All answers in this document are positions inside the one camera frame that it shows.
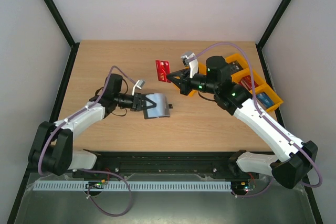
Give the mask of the black leather card holder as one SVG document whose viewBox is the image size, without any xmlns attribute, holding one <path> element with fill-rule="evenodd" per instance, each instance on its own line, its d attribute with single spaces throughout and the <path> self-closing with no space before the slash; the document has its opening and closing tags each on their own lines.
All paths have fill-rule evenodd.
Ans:
<svg viewBox="0 0 336 224">
<path fill-rule="evenodd" d="M 167 101 L 167 97 L 163 93 L 149 93 L 146 94 L 148 98 L 157 103 L 156 108 L 143 111 L 144 118 L 157 119 L 157 118 L 169 118 L 171 116 L 171 105 Z"/>
</svg>

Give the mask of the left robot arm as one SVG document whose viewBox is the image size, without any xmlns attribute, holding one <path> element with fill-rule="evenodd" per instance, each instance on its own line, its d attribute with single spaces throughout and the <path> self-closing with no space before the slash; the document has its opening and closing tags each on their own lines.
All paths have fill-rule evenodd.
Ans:
<svg viewBox="0 0 336 224">
<path fill-rule="evenodd" d="M 94 97 L 74 114 L 56 122 L 39 125 L 28 161 L 37 166 L 38 173 L 62 175 L 68 170 L 92 169 L 97 161 L 96 154 L 75 150 L 74 140 L 93 124 L 105 119 L 117 108 L 142 111 L 145 118 L 157 116 L 164 108 L 161 93 L 122 93 L 123 77 L 119 74 L 107 76 L 104 86 Z"/>
</svg>

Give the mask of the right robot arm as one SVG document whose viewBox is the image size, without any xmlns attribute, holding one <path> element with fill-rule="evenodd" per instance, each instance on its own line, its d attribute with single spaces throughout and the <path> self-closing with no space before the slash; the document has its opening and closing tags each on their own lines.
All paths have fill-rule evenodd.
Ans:
<svg viewBox="0 0 336 224">
<path fill-rule="evenodd" d="M 232 176 L 264 174 L 285 188 L 293 189 L 313 168 L 318 151 L 315 143 L 303 142 L 288 132 L 253 100 L 248 90 L 233 82 L 230 65 L 222 56 L 206 60 L 205 74 L 199 73 L 198 61 L 193 60 L 188 68 L 166 77 L 183 95 L 189 95 L 193 90 L 212 94 L 221 109 L 244 122 L 271 148 L 271 155 L 247 151 L 235 153 L 228 161 Z"/>
</svg>

